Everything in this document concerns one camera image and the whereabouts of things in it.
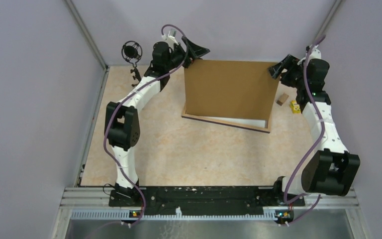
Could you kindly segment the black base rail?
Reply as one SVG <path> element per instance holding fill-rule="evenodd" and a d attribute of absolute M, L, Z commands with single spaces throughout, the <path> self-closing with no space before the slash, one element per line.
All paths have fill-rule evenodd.
<path fill-rule="evenodd" d="M 114 189 L 109 206 L 137 207 L 146 216 L 173 215 L 180 209 L 185 216 L 262 215 L 266 207 L 285 207 L 277 187 L 262 186 L 147 186 Z"/>

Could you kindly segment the wooden picture frame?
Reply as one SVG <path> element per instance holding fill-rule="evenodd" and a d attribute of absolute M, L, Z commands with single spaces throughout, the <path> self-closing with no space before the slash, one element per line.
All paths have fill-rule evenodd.
<path fill-rule="evenodd" d="M 240 128 L 240 129 L 245 129 L 245 130 L 251 130 L 251 131 L 256 131 L 256 132 L 263 132 L 263 133 L 270 133 L 271 127 L 272 127 L 272 114 L 270 114 L 270 116 L 269 116 L 269 119 L 268 119 L 269 123 L 268 123 L 267 128 L 229 123 L 229 122 L 224 122 L 224 121 L 220 121 L 220 120 L 207 119 L 204 116 L 191 115 L 191 114 L 187 113 L 186 105 L 184 105 L 184 107 L 183 107 L 181 117 L 185 118 L 185 119 L 190 119 L 190 120 L 196 120 L 196 121 L 201 121 L 201 122 L 206 122 L 206 123 L 213 123 L 213 124 L 229 126 L 229 127 L 234 127 L 234 128 Z"/>

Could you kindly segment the small yellow toy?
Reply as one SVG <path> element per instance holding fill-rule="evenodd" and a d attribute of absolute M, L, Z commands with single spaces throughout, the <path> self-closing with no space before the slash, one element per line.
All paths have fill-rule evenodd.
<path fill-rule="evenodd" d="M 290 101 L 289 107 L 291 108 L 293 114 L 301 113 L 300 105 L 296 102 L 296 100 Z"/>

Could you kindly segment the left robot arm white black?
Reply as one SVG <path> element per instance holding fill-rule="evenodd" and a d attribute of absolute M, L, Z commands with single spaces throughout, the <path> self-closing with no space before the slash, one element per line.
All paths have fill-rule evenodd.
<path fill-rule="evenodd" d="M 206 47 L 190 41 L 184 34 L 176 38 L 179 29 L 169 26 L 162 33 L 162 41 L 153 45 L 149 67 L 133 89 L 120 101 L 109 102 L 105 111 L 103 148 L 113 152 L 110 157 L 117 166 L 117 179 L 113 192 L 120 194 L 128 206 L 139 201 L 139 179 L 135 169 L 135 146 L 140 138 L 139 113 L 147 103 L 167 85 L 170 75 L 188 68 L 195 60 L 210 53 Z"/>

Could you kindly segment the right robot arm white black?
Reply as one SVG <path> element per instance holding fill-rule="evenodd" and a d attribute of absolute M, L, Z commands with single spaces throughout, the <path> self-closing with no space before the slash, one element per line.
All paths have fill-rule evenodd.
<path fill-rule="evenodd" d="M 317 46 L 306 55 L 292 55 L 269 67 L 273 79 L 296 89 L 296 104 L 306 119 L 314 141 L 290 176 L 280 177 L 272 191 L 278 205 L 292 203 L 308 194 L 346 196 L 360 167 L 360 158 L 342 142 L 332 117 L 331 99 L 323 89 L 330 65 Z"/>

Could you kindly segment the small brown wooden block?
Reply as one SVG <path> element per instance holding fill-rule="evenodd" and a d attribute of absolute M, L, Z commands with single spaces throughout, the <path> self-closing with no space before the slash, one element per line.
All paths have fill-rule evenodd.
<path fill-rule="evenodd" d="M 276 103 L 279 105 L 279 106 L 282 106 L 289 98 L 289 95 L 286 94 L 286 93 L 282 93 L 278 99 L 276 100 Z"/>

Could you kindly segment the black microphone on tripod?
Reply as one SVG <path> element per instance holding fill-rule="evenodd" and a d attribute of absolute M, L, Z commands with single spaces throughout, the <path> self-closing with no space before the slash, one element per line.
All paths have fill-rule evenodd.
<path fill-rule="evenodd" d="M 137 80 L 137 84 L 132 84 L 132 87 L 136 87 L 141 82 L 141 74 L 137 68 L 137 63 L 141 60 L 142 57 L 142 47 L 141 45 L 133 40 L 126 41 L 121 48 L 121 56 L 122 58 L 132 65 L 132 69 L 130 73 L 132 75 L 133 80 Z"/>

